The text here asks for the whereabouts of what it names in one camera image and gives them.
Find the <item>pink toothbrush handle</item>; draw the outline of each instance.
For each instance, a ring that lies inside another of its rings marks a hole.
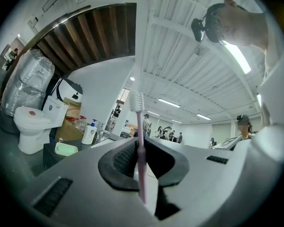
[[[139,189],[140,189],[140,198],[145,204],[146,203],[146,151],[144,147],[141,112],[137,112],[137,121],[138,121],[138,140],[139,140],[139,146],[137,149]]]

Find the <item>cardboard box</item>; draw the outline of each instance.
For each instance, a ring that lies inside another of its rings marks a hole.
[[[72,101],[71,99],[65,97],[63,102],[68,105],[66,112],[66,117],[73,117],[76,119],[80,118],[81,103]]]
[[[58,142],[59,138],[64,141],[67,140],[81,140],[83,138],[83,132],[78,130],[71,121],[67,118],[80,118],[81,103],[72,101],[69,98],[64,98],[63,102],[68,105],[68,109],[61,127],[57,129],[55,141]]]
[[[81,140],[83,132],[78,130],[70,121],[64,119],[62,126],[57,129],[55,141],[58,142],[59,138],[64,141]]]
[[[129,133],[130,137],[133,137],[134,134],[134,129],[137,129],[138,126],[134,125],[134,124],[130,124],[129,127],[131,128],[131,132]]]

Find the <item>ceiling light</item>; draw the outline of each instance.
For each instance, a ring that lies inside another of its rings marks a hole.
[[[204,119],[207,119],[207,120],[212,120],[212,119],[207,118],[207,117],[205,117],[205,116],[203,116],[203,115],[201,115],[201,114],[197,114],[197,116],[199,116],[199,117],[201,117],[201,118],[204,118]]]
[[[260,94],[257,95],[257,100],[259,101],[260,106],[262,106],[262,101],[261,101],[261,95]]]
[[[176,121],[176,120],[173,120],[173,119],[172,119],[172,121],[177,122],[177,123],[182,123],[182,122],[179,122],[179,121]]]
[[[229,44],[229,43],[226,43],[225,47],[232,54],[232,56],[236,59],[236,61],[239,63],[244,73],[245,74],[249,73],[251,71],[251,68],[246,58],[244,57],[243,53],[240,51],[240,49],[236,45]]]
[[[163,99],[161,99],[161,98],[159,98],[159,99],[158,99],[158,101],[161,101],[161,102],[164,102],[164,103],[166,103],[166,104],[169,104],[169,105],[175,106],[175,107],[177,107],[177,108],[181,107],[180,105],[170,103],[170,102],[165,101],[165,100],[163,100]]]
[[[147,110],[147,112],[149,112],[149,113],[151,113],[151,114],[155,114],[155,115],[157,115],[157,116],[160,116],[160,114],[157,114],[157,113],[153,113],[153,112],[151,112],[151,111],[148,111],[148,110]]]

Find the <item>ceiling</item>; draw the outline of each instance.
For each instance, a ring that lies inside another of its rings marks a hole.
[[[145,108],[161,118],[204,123],[258,114],[257,88],[264,76],[264,54],[240,48],[251,72],[244,74],[222,45],[194,39],[190,25],[206,8],[224,0],[152,0],[142,63]],[[261,12],[253,0],[234,0],[251,12]],[[176,108],[158,101],[180,105]]]
[[[65,75],[81,67],[135,53],[136,4],[90,9],[55,25],[36,45]]]

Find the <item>window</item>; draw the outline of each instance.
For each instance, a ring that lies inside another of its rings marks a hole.
[[[129,90],[123,88],[121,90],[121,93],[120,93],[119,97],[118,97],[118,100],[121,101],[121,102],[125,102],[126,99],[127,99],[128,94],[129,94]]]

